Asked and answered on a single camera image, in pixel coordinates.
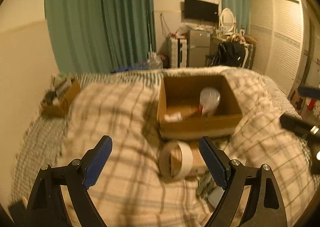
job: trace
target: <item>black bag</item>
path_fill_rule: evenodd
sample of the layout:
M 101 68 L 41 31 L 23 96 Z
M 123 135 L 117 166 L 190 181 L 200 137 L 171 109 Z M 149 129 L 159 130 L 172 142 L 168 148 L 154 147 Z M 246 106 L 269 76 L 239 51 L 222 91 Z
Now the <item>black bag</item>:
M 242 67 L 244 58 L 245 49 L 243 45 L 237 42 L 223 42 L 219 44 L 211 65 Z

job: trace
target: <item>cardboard box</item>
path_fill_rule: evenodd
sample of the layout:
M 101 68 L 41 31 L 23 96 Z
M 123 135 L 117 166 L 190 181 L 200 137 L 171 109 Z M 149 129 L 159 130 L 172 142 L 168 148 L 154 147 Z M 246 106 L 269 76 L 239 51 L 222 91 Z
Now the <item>cardboard box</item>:
M 53 117 L 65 117 L 68 114 L 73 99 L 81 91 L 80 85 L 76 80 L 72 80 L 71 87 L 66 91 L 65 95 L 59 100 L 58 105 L 47 105 L 42 102 L 42 113 Z
M 214 116 L 195 115 L 200 93 L 205 87 L 216 88 L 221 95 Z M 164 115 L 181 112 L 183 121 L 166 122 Z M 222 75 L 165 77 L 162 80 L 157 119 L 161 137 L 181 141 L 229 136 L 242 119 L 241 109 L 227 80 Z

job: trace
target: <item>white louvered closet door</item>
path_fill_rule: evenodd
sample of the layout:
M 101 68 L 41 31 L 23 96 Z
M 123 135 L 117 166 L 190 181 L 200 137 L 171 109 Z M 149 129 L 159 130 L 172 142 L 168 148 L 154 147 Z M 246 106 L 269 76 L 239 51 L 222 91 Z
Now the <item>white louvered closet door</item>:
M 303 15 L 299 2 L 273 0 L 274 36 L 265 75 L 286 95 L 297 75 L 303 43 Z
M 252 0 L 250 34 L 257 40 L 252 69 L 273 79 L 287 96 L 299 68 L 303 26 L 301 0 Z
M 252 70 L 259 74 L 265 74 L 270 56 L 272 12 L 272 0 L 251 0 L 250 35 L 257 40 Z

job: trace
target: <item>bed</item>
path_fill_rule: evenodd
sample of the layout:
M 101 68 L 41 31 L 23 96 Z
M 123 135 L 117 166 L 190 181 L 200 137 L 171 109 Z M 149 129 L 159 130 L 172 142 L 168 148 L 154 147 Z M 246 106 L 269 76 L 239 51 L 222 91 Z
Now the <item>bed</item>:
M 305 141 L 278 122 L 284 112 L 299 115 L 270 78 L 229 67 L 73 75 L 82 91 L 69 115 L 40 116 L 26 132 L 12 173 L 12 202 L 28 198 L 42 164 L 61 166 L 81 158 L 106 134 L 113 139 L 113 153 L 89 195 L 108 226 L 204 226 L 214 208 L 196 196 L 197 181 L 167 183 L 159 176 L 157 158 L 164 142 L 156 110 L 163 76 L 217 73 L 228 80 L 244 115 L 220 148 L 248 166 L 271 166 L 288 226 L 294 226 L 320 179 L 309 173 Z M 63 194 L 73 225 L 80 226 L 66 190 Z M 235 224 L 243 210 L 241 202 Z

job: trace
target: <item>wall-mounted tv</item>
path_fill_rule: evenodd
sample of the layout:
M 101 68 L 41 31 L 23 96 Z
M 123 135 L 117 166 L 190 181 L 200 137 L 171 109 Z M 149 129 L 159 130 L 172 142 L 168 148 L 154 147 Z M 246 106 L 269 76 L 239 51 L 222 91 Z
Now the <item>wall-mounted tv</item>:
M 184 18 L 219 22 L 219 5 L 202 0 L 184 0 Z

